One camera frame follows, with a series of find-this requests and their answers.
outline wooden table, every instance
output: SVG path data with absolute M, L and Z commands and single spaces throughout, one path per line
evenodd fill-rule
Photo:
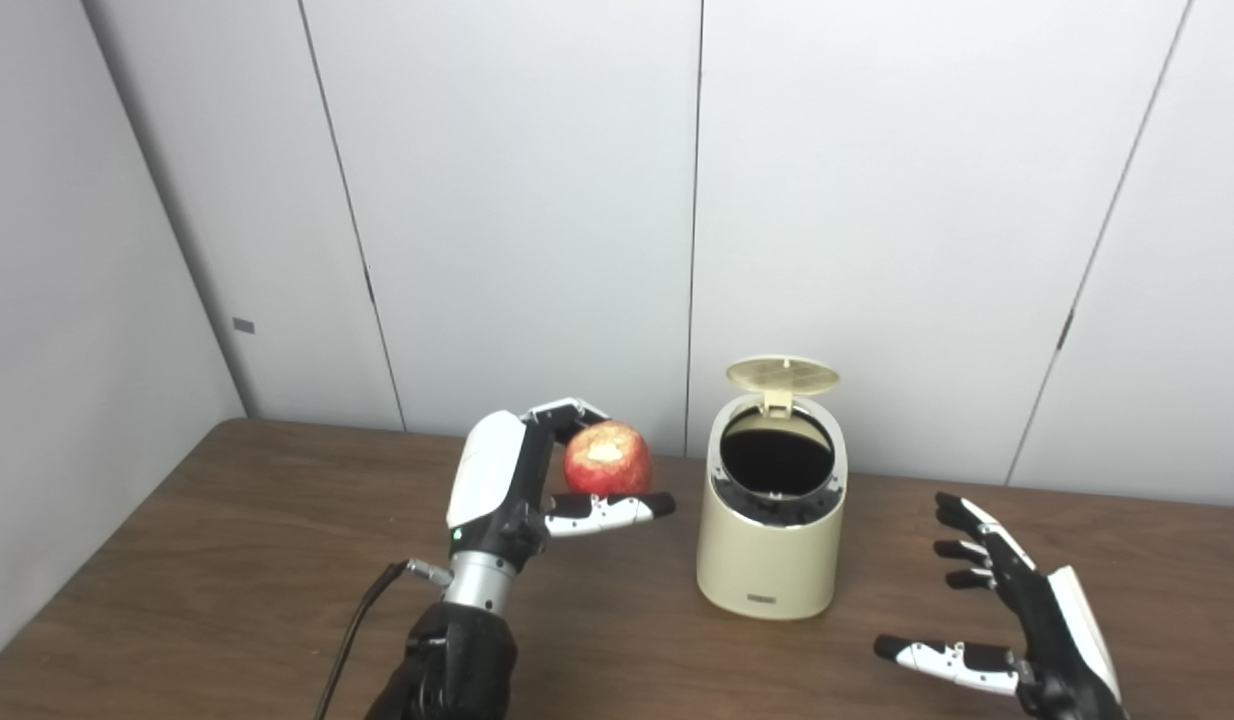
M 0 655 L 0 719 L 308 718 L 358 598 L 389 561 L 445 558 L 460 438 L 220 425 Z M 853 475 L 838 594 L 763 622 L 694 582 L 703 467 L 658 459 L 680 511 L 559 538 L 512 593 L 511 718 L 1018 718 L 876 659 L 874 635 L 1021 647 L 992 593 L 949 592 L 938 489 L 1004 520 L 1050 571 L 1075 564 L 1125 706 L 1234 718 L 1234 509 Z M 558 474 L 552 483 L 558 483 Z M 401 579 L 360 632 L 331 716 L 360 718 L 436 599 Z

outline red apple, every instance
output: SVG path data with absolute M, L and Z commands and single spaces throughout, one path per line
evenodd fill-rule
M 617 420 L 605 420 L 581 430 L 563 451 L 563 480 L 570 492 L 649 492 L 653 461 L 639 430 Z

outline cable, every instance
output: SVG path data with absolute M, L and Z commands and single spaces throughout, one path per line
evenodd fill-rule
M 346 637 L 342 638 L 342 647 L 337 651 L 337 657 L 333 659 L 333 669 L 328 674 L 328 684 L 325 685 L 325 695 L 320 698 L 320 706 L 315 708 L 315 720 L 325 720 L 325 715 L 328 714 L 328 705 L 333 701 L 333 692 L 337 689 L 337 682 L 342 678 L 342 669 L 346 667 L 346 659 L 350 655 L 350 646 L 355 643 L 355 634 L 360 632 L 360 624 L 364 622 L 364 616 L 369 608 L 373 608 L 373 603 L 376 598 L 381 597 L 385 588 L 390 587 L 399 576 L 406 569 L 407 562 L 392 562 L 387 564 L 385 571 L 373 584 L 369 587 L 369 592 L 364 593 L 364 600 L 360 600 L 360 606 L 355 609 L 355 615 L 352 616 L 348 629 L 346 629 Z

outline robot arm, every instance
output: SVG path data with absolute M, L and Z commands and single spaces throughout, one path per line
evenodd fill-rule
M 937 493 L 937 520 L 972 537 L 933 543 L 938 556 L 974 564 L 946 574 L 946 584 L 996 592 L 1021 621 L 1025 656 L 893 635 L 879 635 L 876 655 L 981 692 L 1016 694 L 1028 715 L 1045 720 L 1125 720 L 1111 653 L 1075 571 L 1039 573 L 1004 525 L 964 498 Z
M 466 436 L 448 506 L 450 568 L 411 559 L 401 571 L 441 589 L 413 625 L 405 659 L 369 720 L 499 720 L 508 706 L 517 650 L 508 593 L 549 537 L 596 534 L 675 511 L 669 493 L 558 495 L 540 510 L 550 451 L 607 420 L 579 398 L 516 416 L 494 412 Z

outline trash can lid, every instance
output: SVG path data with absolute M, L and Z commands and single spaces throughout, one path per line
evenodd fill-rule
M 789 416 L 792 396 L 821 395 L 840 384 L 840 374 L 817 359 L 790 354 L 758 354 L 738 359 L 728 366 L 727 375 L 732 384 L 745 391 L 763 393 L 765 414 L 772 409 L 777 410 L 777 416 Z

